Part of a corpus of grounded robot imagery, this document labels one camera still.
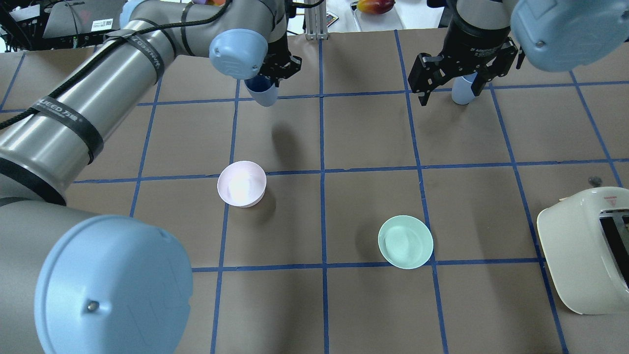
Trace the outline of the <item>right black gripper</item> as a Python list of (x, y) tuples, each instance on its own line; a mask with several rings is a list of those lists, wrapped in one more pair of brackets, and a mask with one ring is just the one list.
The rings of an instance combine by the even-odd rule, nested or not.
[(485, 86), (504, 77), (515, 61), (518, 49), (509, 37), (510, 27), (481, 29), (453, 16), (439, 54), (419, 53), (407, 77), (409, 89), (426, 107), (431, 93), (454, 78), (475, 73), (470, 85), (480, 96)]

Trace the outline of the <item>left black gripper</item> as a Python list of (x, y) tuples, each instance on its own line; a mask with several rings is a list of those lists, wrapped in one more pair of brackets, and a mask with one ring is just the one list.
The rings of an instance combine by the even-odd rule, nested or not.
[(279, 40), (269, 43), (263, 61), (263, 76), (272, 84), (289, 79), (302, 68), (302, 58), (293, 56), (289, 50), (288, 35), (285, 33)]

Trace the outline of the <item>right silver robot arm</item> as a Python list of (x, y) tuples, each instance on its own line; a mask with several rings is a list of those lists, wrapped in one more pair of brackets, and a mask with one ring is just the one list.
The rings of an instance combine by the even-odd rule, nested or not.
[(455, 78), (479, 96), (524, 59), (545, 72), (594, 63), (628, 40), (626, 0), (430, 0), (452, 18), (439, 54), (419, 53), (407, 77), (420, 105)]

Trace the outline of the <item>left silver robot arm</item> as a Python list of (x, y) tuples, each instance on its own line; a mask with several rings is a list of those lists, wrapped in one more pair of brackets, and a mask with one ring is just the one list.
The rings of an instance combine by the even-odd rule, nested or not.
[(176, 352), (194, 292), (186, 248), (133, 216), (71, 207), (67, 191), (178, 58), (241, 81), (292, 76), (292, 5), (124, 0), (102, 47), (1, 123), (3, 354)]

